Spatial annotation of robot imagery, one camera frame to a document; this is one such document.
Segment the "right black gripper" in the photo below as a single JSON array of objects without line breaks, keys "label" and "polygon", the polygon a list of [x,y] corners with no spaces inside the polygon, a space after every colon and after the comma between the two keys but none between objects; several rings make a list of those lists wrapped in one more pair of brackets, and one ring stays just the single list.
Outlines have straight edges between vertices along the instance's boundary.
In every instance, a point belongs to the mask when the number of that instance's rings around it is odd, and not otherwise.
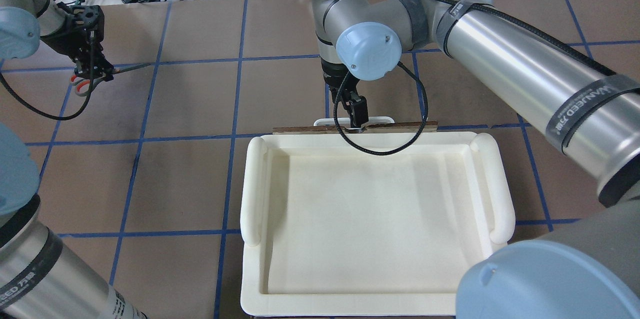
[{"label": "right black gripper", "polygon": [[348,104],[350,127],[362,128],[370,121],[370,116],[366,97],[358,93],[357,86],[361,80],[352,75],[345,64],[331,63],[322,57],[320,63],[323,79],[329,86],[333,101],[338,98],[339,89],[342,87],[340,102]]}]

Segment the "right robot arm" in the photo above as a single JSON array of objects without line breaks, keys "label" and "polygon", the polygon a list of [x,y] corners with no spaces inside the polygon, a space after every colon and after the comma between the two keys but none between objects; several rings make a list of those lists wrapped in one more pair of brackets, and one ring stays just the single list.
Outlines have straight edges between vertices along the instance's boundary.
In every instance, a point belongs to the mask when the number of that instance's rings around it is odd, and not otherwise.
[{"label": "right robot arm", "polygon": [[639,82],[510,14],[493,0],[311,0],[324,79],[350,123],[359,81],[404,68],[436,44],[597,182],[601,212],[473,265],[457,319],[639,317]]}]

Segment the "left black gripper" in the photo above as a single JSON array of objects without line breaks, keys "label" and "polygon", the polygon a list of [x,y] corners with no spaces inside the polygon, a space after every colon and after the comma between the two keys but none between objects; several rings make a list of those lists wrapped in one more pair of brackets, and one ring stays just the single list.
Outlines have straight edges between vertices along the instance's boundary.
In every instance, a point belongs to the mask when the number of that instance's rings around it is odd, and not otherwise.
[{"label": "left black gripper", "polygon": [[105,14],[100,6],[56,4],[46,12],[61,14],[61,27],[43,35],[42,41],[75,64],[74,75],[82,79],[112,80],[114,66],[103,54]]}]

